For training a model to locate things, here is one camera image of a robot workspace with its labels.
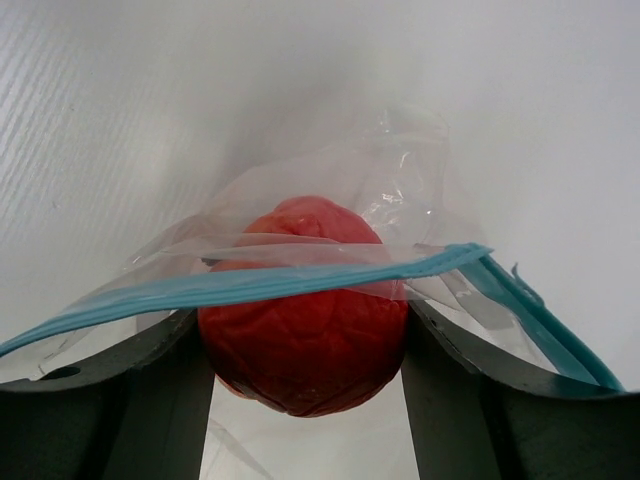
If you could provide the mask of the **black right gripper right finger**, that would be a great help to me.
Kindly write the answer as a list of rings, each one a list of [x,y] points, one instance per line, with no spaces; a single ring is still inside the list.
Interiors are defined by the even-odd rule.
[[[639,396],[525,362],[410,304],[401,369],[422,479],[636,479]]]

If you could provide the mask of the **fake red tomato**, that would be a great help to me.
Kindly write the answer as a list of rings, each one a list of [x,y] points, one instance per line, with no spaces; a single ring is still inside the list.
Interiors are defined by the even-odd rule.
[[[249,399],[294,417],[355,408],[397,374],[408,304],[329,290],[197,313],[216,375]]]

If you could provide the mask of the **clear zip top bag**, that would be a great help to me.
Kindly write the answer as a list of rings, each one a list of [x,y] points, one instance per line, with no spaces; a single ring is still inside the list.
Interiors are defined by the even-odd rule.
[[[1,346],[1,386],[39,380],[187,310],[215,378],[196,479],[422,479],[402,384],[410,304],[554,374],[628,393],[502,268],[448,192],[447,130],[422,112],[374,111],[334,144],[243,172],[196,215],[140,248],[107,283]],[[404,358],[365,403],[301,418],[230,390],[197,313],[329,290],[408,304]]]

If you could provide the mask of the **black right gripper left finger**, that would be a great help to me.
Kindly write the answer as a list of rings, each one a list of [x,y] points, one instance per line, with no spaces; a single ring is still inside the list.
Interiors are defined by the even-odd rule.
[[[215,374],[182,310],[39,380],[1,386],[4,479],[196,479]]]

